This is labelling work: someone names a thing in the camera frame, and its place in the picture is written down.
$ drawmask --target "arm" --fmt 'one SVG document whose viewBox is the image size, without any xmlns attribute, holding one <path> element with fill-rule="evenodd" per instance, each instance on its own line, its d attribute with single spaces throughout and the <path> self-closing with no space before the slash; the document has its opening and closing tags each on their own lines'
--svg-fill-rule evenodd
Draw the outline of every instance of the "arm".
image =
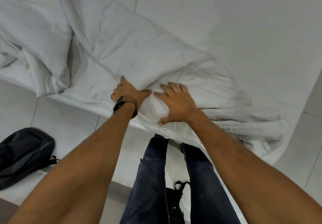
<svg viewBox="0 0 322 224">
<path fill-rule="evenodd" d="M 249 224 L 318 224 L 322 207 L 285 175 L 258 158 L 197 109 L 184 85 L 155 93 L 169 107 L 168 122 L 186 122 L 205 146 Z"/>
<path fill-rule="evenodd" d="M 151 94 L 125 79 L 111 99 L 129 95 L 139 104 Z M 125 103 L 62 159 L 26 198 L 9 224 L 99 223 L 134 104 Z"/>
</svg>

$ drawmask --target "person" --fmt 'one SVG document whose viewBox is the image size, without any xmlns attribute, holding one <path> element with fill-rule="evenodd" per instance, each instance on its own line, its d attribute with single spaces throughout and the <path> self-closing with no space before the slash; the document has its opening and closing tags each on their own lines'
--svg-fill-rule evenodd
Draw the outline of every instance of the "person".
<svg viewBox="0 0 322 224">
<path fill-rule="evenodd" d="M 322 207 L 290 179 L 216 126 L 181 84 L 154 93 L 169 108 L 162 126 L 187 123 L 206 148 L 223 182 L 249 224 L 321 224 Z M 39 182 L 9 224 L 99 223 L 123 137 L 131 117 L 151 91 L 138 91 L 124 78 L 111 95 L 131 98 Z M 151 139 L 121 223 L 169 223 L 165 203 L 167 140 Z M 181 145 L 191 181 L 192 223 L 239 223 L 212 165 L 196 148 Z"/>
</svg>

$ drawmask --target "white blanket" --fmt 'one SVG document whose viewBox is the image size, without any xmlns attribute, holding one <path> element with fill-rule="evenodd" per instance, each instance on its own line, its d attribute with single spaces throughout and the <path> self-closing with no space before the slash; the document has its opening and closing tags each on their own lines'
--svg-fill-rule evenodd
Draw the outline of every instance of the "white blanket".
<svg viewBox="0 0 322 224">
<path fill-rule="evenodd" d="M 109 96 L 121 76 L 138 89 L 154 91 L 168 81 L 183 83 L 209 118 L 245 141 L 257 155 L 279 145 L 287 122 L 272 108 L 253 107 L 225 67 L 206 52 L 185 44 L 116 0 L 59 1 L 75 32 L 81 59 L 88 66 L 64 95 L 111 108 Z M 158 119 L 167 113 L 165 104 L 150 96 L 139 121 L 153 132 L 202 147 L 184 123 L 158 126 Z"/>
<path fill-rule="evenodd" d="M 22 62 L 37 96 L 69 87 L 71 34 L 58 0 L 0 0 L 0 68 Z"/>
</svg>

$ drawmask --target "leg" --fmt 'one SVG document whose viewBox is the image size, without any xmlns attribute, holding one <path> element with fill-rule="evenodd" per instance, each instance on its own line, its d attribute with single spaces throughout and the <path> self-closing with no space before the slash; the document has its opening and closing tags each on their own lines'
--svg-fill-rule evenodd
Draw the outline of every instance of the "leg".
<svg viewBox="0 0 322 224">
<path fill-rule="evenodd" d="M 191 187 L 191 224 L 240 224 L 228 196 L 204 153 L 182 144 Z"/>
<path fill-rule="evenodd" d="M 145 150 L 120 224 L 166 224 L 165 166 L 168 139 L 155 135 Z"/>
</svg>

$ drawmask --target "watch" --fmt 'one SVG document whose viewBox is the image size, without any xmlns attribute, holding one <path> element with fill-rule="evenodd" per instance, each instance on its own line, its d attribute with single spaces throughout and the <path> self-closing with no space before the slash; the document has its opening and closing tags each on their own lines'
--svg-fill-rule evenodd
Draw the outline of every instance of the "watch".
<svg viewBox="0 0 322 224">
<path fill-rule="evenodd" d="M 119 108 L 122 107 L 123 104 L 125 104 L 126 102 L 129 102 L 129 103 L 132 103 L 135 105 L 135 111 L 131 117 L 131 119 L 133 119 L 134 117 L 137 116 L 138 114 L 138 110 L 139 110 L 139 103 L 138 101 L 131 97 L 131 96 L 128 96 L 128 95 L 124 95 L 124 96 L 121 96 L 115 103 L 114 105 L 114 108 L 113 108 L 113 113 L 115 113 L 115 111 L 117 111 Z"/>
</svg>

